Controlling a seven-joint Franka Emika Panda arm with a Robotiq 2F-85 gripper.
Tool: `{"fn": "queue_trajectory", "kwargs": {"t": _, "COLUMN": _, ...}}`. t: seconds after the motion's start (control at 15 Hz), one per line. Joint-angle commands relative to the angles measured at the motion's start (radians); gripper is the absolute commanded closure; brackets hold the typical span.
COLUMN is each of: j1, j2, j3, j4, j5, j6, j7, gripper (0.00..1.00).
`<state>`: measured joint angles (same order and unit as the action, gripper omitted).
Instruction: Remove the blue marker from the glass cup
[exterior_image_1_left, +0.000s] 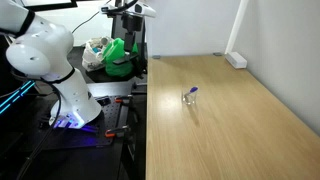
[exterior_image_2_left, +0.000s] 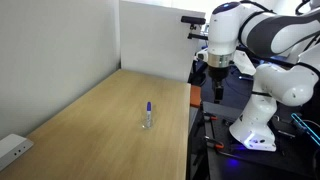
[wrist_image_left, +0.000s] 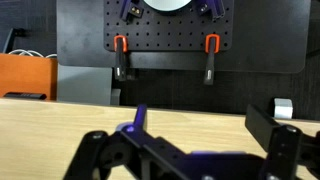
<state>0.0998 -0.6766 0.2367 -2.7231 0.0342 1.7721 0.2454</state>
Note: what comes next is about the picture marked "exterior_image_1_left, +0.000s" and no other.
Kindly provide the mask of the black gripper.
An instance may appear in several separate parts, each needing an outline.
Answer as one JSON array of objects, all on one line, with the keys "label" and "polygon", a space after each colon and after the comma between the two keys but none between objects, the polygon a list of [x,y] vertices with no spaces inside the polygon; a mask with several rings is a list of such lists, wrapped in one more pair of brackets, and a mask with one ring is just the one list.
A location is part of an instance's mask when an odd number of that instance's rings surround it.
[{"label": "black gripper", "polygon": [[124,50],[131,52],[135,43],[135,33],[142,29],[143,18],[131,14],[124,14],[122,16],[122,27],[127,30],[124,39]]}]

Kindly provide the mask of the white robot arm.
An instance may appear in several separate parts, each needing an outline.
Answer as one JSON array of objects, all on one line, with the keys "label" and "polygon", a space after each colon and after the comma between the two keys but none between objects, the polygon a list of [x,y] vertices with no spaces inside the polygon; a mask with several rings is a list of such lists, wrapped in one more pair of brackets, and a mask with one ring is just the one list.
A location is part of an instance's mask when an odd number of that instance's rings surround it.
[{"label": "white robot arm", "polygon": [[13,0],[0,0],[0,32],[14,38],[6,50],[10,65],[38,76],[61,97],[51,109],[50,125],[80,129],[101,112],[81,72],[67,60],[72,33]]}]

